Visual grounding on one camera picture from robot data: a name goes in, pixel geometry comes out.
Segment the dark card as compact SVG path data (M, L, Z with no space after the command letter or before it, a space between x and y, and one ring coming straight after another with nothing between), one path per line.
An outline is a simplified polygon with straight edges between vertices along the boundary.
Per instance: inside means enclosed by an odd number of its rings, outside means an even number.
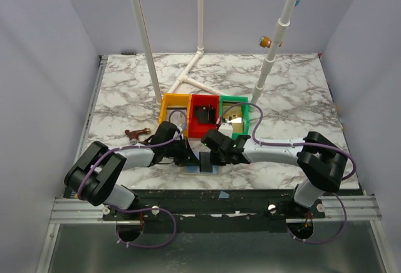
M194 117L200 124L214 124L217 121L217 108L212 104L195 106Z
M200 152L199 153L199 161L200 161L200 172L201 173L212 173L213 166L211 163L211 155L209 152Z

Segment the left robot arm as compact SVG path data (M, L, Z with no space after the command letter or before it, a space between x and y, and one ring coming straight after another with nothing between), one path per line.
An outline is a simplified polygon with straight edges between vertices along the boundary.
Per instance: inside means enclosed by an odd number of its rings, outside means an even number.
M172 159L177 167L200 164L183 131L183 127L163 121L147 142L112 149L93 142L68 171L64 185L93 206L104 204L127 210L136 196L117 184L123 170L151 167L164 158Z

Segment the beige card holder wallet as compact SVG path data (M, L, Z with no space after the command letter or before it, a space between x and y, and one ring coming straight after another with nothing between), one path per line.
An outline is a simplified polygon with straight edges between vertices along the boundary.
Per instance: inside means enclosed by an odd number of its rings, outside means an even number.
M200 152L196 152L195 155L199 161L199 153ZM182 174L186 174L186 175L207 175L207 176L218 176L222 169L220 166L217 165L212 165L213 166L213 172L212 173L201 173L200 172L200 168L199 168L200 164L198 165L193 165L193 166L186 166L186 167L182 167L180 169L180 172Z

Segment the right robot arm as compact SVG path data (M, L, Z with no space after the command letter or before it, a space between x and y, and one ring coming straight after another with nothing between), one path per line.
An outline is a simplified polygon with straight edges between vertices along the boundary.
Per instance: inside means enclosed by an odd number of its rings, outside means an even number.
M310 131L301 140L256 141L249 135L236 139L209 130L201 139L209 150L200 154L200 166L224 166L259 162L282 163L299 167L306 180L296 187L293 203L309 209L324 193L336 193L345 171L347 156L318 132Z

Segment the white striped card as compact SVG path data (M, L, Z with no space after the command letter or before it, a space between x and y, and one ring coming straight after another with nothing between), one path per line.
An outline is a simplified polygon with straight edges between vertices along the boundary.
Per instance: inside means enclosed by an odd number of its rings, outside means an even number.
M178 127L187 126L187 112L182 109L171 109L167 111L167 121L175 124Z

